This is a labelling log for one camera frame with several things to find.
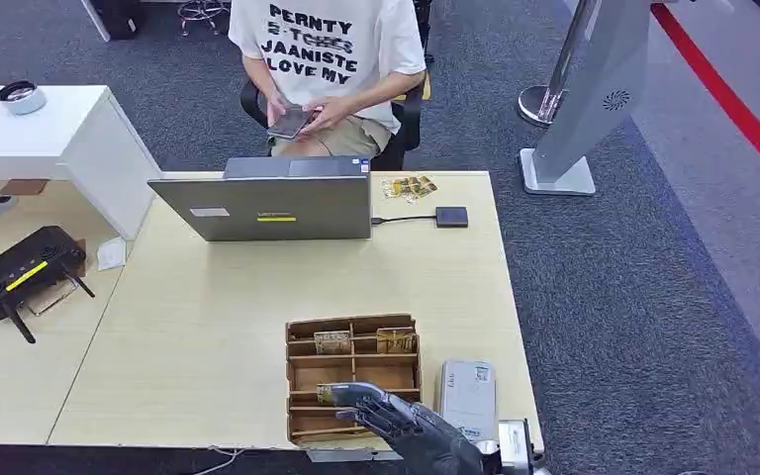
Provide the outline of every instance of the black router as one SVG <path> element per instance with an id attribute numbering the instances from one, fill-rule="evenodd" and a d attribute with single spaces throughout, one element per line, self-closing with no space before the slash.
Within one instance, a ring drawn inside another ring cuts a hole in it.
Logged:
<path id="1" fill-rule="evenodd" d="M 70 278 L 94 298 L 77 275 L 86 252 L 59 226 L 45 226 L 0 254 L 0 321 L 10 319 L 28 343 L 36 339 L 18 308 L 31 296 Z"/>

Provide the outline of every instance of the wooden tray compartment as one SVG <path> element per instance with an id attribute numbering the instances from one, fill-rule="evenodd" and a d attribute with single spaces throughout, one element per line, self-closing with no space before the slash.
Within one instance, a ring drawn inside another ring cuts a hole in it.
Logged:
<path id="1" fill-rule="evenodd" d="M 407 401 L 421 400 L 421 364 L 418 335 L 412 352 L 378 353 L 377 330 L 415 328 L 407 314 L 350 317 L 287 324 L 287 400 L 289 438 L 295 443 L 365 434 L 366 429 L 339 421 L 336 411 L 343 408 L 321 406 L 318 384 L 366 381 Z M 316 332 L 346 331 L 350 352 L 316 354 Z"/>

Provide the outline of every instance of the white cabinet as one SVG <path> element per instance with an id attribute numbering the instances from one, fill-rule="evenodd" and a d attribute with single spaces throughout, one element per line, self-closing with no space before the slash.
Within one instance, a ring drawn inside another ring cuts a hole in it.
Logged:
<path id="1" fill-rule="evenodd" d="M 161 170 L 107 86 L 41 86 L 47 104 L 13 116 L 0 104 L 0 180 L 70 180 L 126 240 Z"/>

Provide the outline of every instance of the robotic hand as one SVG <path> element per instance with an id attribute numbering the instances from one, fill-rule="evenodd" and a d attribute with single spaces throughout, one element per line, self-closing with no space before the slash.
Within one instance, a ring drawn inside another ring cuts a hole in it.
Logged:
<path id="1" fill-rule="evenodd" d="M 482 452 L 433 411 L 369 383 L 327 385 L 321 399 L 353 409 L 336 414 L 383 437 L 418 475 L 485 475 Z"/>

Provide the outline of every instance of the paper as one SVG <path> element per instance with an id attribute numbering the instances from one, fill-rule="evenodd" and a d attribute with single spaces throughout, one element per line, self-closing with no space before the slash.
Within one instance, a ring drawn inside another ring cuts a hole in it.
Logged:
<path id="1" fill-rule="evenodd" d="M 377 329 L 378 353 L 412 353 L 415 343 L 415 329 L 399 327 Z"/>
<path id="2" fill-rule="evenodd" d="M 423 175 L 399 178 L 395 181 L 383 180 L 383 194 L 386 198 L 404 197 L 410 203 L 437 189 L 435 183 Z"/>
<path id="3" fill-rule="evenodd" d="M 336 332 L 315 332 L 316 354 L 348 354 L 351 353 L 351 339 L 348 330 Z"/>
<path id="4" fill-rule="evenodd" d="M 127 262 L 127 242 L 114 237 L 100 244 L 97 249 L 97 270 L 123 267 Z"/>

